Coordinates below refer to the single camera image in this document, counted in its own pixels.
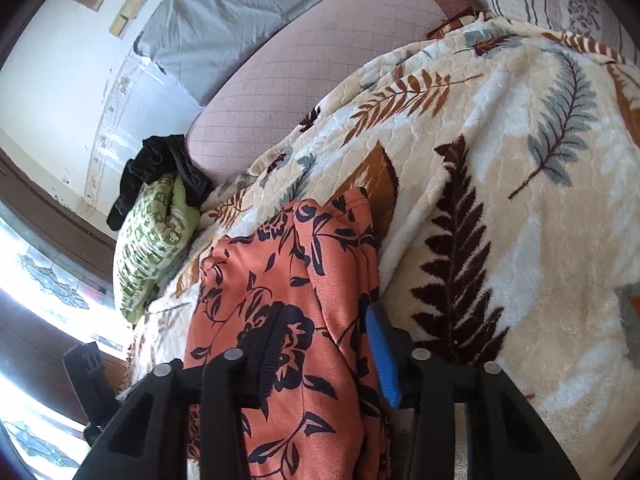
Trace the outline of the window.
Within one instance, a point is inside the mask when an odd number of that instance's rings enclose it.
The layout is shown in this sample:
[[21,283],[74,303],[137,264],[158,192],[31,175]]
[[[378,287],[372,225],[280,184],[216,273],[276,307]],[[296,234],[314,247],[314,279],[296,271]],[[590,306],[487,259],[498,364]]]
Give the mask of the window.
[[125,382],[130,326],[93,288],[1,226],[1,427],[37,479],[70,479],[89,447],[64,353],[95,342],[115,390]]

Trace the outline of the black clothing pile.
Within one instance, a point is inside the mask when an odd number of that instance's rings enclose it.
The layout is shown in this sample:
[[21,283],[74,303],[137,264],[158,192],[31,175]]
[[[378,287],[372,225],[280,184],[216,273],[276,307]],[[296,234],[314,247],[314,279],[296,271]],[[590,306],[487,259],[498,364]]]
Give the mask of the black clothing pile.
[[212,180],[190,159],[184,134],[150,136],[142,142],[136,157],[126,162],[119,181],[119,194],[106,218],[107,226],[112,231],[119,231],[142,185],[151,184],[165,174],[176,174],[181,178],[188,206],[201,206],[213,191]]

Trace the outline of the grey pillow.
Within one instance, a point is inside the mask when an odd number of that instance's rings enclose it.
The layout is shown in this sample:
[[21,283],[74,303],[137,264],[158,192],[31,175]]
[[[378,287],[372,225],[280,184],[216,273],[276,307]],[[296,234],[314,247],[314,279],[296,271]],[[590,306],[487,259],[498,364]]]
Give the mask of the grey pillow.
[[323,0],[162,0],[134,42],[198,104],[266,41]]

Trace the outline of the wall switch plate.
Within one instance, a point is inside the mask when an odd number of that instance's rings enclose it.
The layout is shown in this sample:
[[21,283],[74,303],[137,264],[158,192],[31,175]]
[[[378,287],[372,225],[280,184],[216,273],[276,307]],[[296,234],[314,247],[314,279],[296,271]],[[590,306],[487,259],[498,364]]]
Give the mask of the wall switch plate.
[[146,0],[126,0],[117,12],[110,27],[110,34],[120,38],[127,26],[133,21],[144,7]]

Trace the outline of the leaf pattern fleece blanket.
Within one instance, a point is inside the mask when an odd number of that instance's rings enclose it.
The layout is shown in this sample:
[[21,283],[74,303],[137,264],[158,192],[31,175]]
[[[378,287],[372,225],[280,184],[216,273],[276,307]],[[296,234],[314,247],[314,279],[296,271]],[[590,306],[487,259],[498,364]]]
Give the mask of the leaf pattern fleece blanket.
[[477,14],[364,64],[308,117],[210,193],[130,380],[184,363],[220,240],[363,188],[390,322],[448,362],[499,363],[578,476],[614,478],[639,442],[638,68]]

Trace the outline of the green patterned pillow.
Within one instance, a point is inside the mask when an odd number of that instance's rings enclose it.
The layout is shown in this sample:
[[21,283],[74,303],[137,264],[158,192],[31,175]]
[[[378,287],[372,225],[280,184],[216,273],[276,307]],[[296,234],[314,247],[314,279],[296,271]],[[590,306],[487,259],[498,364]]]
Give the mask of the green patterned pillow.
[[128,323],[140,320],[154,287],[189,245],[199,221],[178,174],[142,186],[119,231],[113,262],[114,306]]

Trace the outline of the pink quilted mattress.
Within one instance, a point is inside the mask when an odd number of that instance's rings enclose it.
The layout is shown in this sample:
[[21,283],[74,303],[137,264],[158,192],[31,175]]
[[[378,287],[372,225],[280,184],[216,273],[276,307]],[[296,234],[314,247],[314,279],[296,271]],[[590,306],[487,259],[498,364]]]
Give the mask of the pink quilted mattress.
[[323,0],[283,27],[218,90],[186,135],[192,162],[219,183],[248,168],[360,66],[477,0]]

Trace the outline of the orange floral garment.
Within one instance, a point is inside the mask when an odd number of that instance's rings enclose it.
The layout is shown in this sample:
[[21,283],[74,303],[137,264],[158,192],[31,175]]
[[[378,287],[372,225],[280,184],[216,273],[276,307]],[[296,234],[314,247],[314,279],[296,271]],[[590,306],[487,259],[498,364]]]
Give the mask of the orange floral garment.
[[202,260],[186,337],[188,367],[238,346],[265,322],[278,334],[266,395],[242,414],[255,479],[382,479],[387,442],[364,325],[378,299],[367,192],[287,204]]

